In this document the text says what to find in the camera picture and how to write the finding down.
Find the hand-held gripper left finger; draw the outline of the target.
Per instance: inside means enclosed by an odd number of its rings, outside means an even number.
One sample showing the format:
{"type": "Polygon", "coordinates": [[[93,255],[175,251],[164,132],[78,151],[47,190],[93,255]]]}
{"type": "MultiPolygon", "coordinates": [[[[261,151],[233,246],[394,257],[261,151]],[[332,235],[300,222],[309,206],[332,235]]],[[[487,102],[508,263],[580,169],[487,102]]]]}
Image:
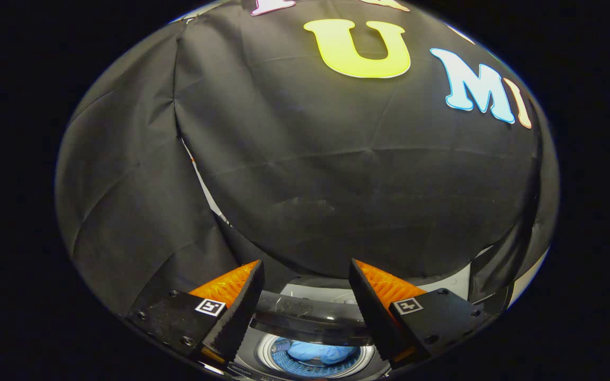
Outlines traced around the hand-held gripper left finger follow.
{"type": "Polygon", "coordinates": [[[126,320],[178,357],[226,368],[244,340],[264,280],[263,262],[255,260],[191,292],[150,288],[126,320]]]}

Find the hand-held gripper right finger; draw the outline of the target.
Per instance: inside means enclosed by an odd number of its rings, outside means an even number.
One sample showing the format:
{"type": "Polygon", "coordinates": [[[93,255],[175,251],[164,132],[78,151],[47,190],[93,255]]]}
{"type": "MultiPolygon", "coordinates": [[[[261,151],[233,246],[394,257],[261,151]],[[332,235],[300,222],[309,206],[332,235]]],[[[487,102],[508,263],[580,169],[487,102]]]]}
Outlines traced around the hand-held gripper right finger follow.
{"type": "Polygon", "coordinates": [[[494,319],[447,288],[427,292],[360,260],[349,263],[348,280],[373,343],[392,369],[440,357],[494,319]]]}

